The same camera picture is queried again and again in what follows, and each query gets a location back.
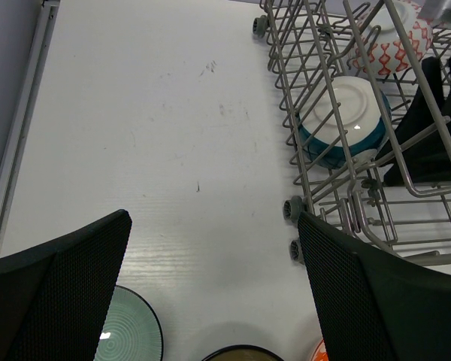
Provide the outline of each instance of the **dish rack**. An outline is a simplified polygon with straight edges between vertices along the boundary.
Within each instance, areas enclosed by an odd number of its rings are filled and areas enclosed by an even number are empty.
[[[298,169],[293,183],[302,190],[302,196],[285,202],[284,217],[295,222],[300,212],[306,210],[354,237],[419,265],[451,264],[451,183],[413,184],[403,157],[407,148],[439,132],[451,161],[451,136],[446,127],[449,119],[442,116],[434,100],[395,6],[392,0],[379,0],[375,5],[365,2],[352,9],[349,1],[343,0],[346,15],[342,16],[329,14],[326,3],[326,0],[261,0],[265,15],[253,23],[253,32],[265,36],[270,47],[268,70],[277,76],[274,85],[282,91],[279,101],[279,108],[285,114],[282,125],[288,129],[286,144],[293,149],[289,164]],[[347,54],[357,46],[360,57],[368,58],[370,44],[374,44],[381,29],[376,26],[369,32],[367,26],[383,5],[412,66],[376,79],[368,62],[363,62],[363,69],[355,69],[351,67],[354,59],[348,59]],[[371,13],[359,28],[357,19],[370,9]],[[447,94],[450,77],[445,64],[451,57],[451,29],[444,24],[434,26],[434,40],[427,56],[441,58]],[[360,76],[371,82],[392,151],[380,159],[351,156],[339,113],[341,104],[332,102],[331,112],[317,130],[329,117],[335,117],[339,136],[331,147],[341,145],[346,162],[339,169],[327,170],[316,164],[330,147],[314,161],[308,160],[303,151],[307,141],[301,142],[299,137],[298,115],[313,110],[316,103],[310,97],[317,94],[319,84],[325,83],[319,97],[328,92],[335,99],[332,84],[341,75]],[[394,129],[406,114],[418,86],[428,102],[434,124],[399,144]],[[392,116],[388,115],[381,91],[391,104]],[[313,105],[306,109],[306,103]],[[400,167],[403,187],[383,185],[385,171],[381,166],[393,157]],[[297,241],[291,243],[290,250],[294,260],[302,259]]]

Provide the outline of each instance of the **white bowl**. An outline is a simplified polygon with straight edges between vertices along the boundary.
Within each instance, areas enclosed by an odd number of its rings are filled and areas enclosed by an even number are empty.
[[[431,47],[433,40],[433,30],[426,20],[418,19],[417,16],[421,11],[421,6],[410,0],[394,0],[396,11],[398,12],[404,30],[408,34],[411,44],[413,45],[416,58],[421,60]],[[372,10],[366,11],[358,19],[357,25],[361,26]],[[373,72],[380,76],[394,74],[399,71],[408,69],[411,64],[404,51],[403,44],[399,38],[394,24],[389,16],[389,12],[385,5],[379,10],[377,15],[372,19],[371,23],[362,33],[362,40],[365,41],[368,34],[371,33],[373,27],[380,26],[381,32],[373,45],[369,62]],[[365,45],[366,50],[369,49],[370,44]],[[348,57],[354,58],[351,61],[352,66],[357,69],[364,69],[364,62],[362,61],[357,45],[349,52]]]

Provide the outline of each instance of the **white and teal bowl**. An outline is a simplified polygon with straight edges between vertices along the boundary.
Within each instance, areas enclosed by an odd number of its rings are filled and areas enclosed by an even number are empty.
[[[351,156],[358,156],[366,150],[377,150],[385,139],[386,128],[371,84],[360,77],[345,76],[336,77],[332,86],[336,101],[341,104],[339,114],[343,127],[347,130],[346,139]],[[299,114],[299,121],[302,120],[304,114],[313,105],[314,100],[317,99],[324,87],[325,82],[322,82],[314,90],[309,102],[306,103]],[[391,116],[388,99],[384,94],[382,95],[389,116]],[[328,91],[326,91],[299,127],[301,144],[304,144],[311,137],[311,134],[314,133],[331,110],[331,99]],[[336,118],[332,115],[308,145],[303,148],[306,157],[314,161],[330,144],[334,143],[338,136],[339,129],[337,128]],[[336,169],[344,165],[345,162],[346,156],[344,155],[343,145],[339,141],[317,164],[325,168]]]

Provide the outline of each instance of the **gray wall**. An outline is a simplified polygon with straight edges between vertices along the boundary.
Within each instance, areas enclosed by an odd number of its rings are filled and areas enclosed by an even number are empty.
[[[0,164],[41,0],[0,0]]]

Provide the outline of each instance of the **orange object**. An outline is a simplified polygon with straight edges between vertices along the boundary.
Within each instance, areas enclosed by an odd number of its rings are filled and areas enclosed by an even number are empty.
[[[321,340],[321,342],[317,345],[310,361],[329,361],[328,354],[325,352],[324,340]]]

